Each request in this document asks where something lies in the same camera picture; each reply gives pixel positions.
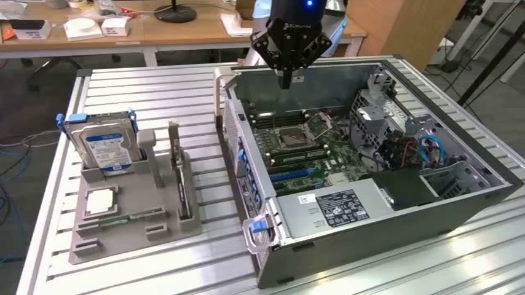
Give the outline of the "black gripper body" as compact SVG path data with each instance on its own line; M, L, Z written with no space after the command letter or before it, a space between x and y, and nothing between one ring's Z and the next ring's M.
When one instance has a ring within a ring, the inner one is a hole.
M322 31L326 1L272 1L267 29L283 29L283 33L306 33L314 36Z

